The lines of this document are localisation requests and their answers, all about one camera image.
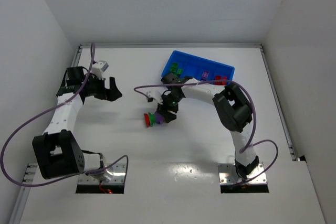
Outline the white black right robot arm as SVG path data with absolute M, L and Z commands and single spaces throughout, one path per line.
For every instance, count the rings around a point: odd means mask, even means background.
M 167 86 L 167 90 L 160 94 L 156 113 L 163 117 L 165 123 L 176 120 L 179 102 L 183 98 L 199 100 L 215 107 L 221 124 L 230 131 L 233 139 L 236 172 L 246 180 L 259 164 L 259 157 L 252 146 L 256 130 L 253 123 L 255 107 L 241 88 L 232 82 L 226 86 L 202 84 L 191 76 L 180 78 L 172 73 L 162 77 L 161 82 Z

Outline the green sloped duplo brick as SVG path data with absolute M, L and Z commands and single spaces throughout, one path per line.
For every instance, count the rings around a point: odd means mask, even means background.
M 171 64 L 170 72 L 177 73 L 178 69 L 179 69 L 178 63 L 174 62 L 174 63 Z

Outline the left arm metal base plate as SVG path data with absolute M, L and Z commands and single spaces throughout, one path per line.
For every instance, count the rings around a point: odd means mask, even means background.
M 106 172 L 98 175 L 79 175 L 77 185 L 98 186 L 121 186 L 125 182 L 126 163 L 117 163 L 108 168 Z

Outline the red half-round brick cluster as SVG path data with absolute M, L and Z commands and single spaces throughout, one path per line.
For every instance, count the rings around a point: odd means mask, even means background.
M 145 120 L 146 127 L 150 127 L 151 126 L 151 122 L 150 122 L 149 115 L 147 113 L 144 114 L 144 120 Z

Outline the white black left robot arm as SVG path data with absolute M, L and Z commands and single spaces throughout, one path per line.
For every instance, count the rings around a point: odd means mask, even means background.
M 56 94 L 58 108 L 42 135 L 34 137 L 32 146 L 44 179 L 79 174 L 84 171 L 85 157 L 73 130 L 77 115 L 87 97 L 113 102 L 122 97 L 115 78 L 105 87 L 105 61 L 94 62 L 91 71 L 85 67 L 70 67 L 65 71 Z

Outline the purple rounded duplo brick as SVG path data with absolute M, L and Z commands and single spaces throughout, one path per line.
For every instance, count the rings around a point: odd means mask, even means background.
M 209 71 L 208 70 L 204 70 L 202 72 L 202 75 L 201 75 L 201 80 L 202 81 L 207 81 L 208 80 L 208 77 L 209 77 Z

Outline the purple rounded brick cluster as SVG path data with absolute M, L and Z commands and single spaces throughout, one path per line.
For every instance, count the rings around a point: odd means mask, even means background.
M 161 125 L 165 122 L 163 115 L 159 114 L 158 112 L 155 112 L 154 115 L 156 124 Z

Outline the green brick cluster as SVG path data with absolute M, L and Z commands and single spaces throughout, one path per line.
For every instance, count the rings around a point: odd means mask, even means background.
M 148 113 L 148 115 L 149 115 L 149 118 L 150 118 L 151 126 L 153 126 L 155 124 L 155 115 L 150 113 L 150 112 Z

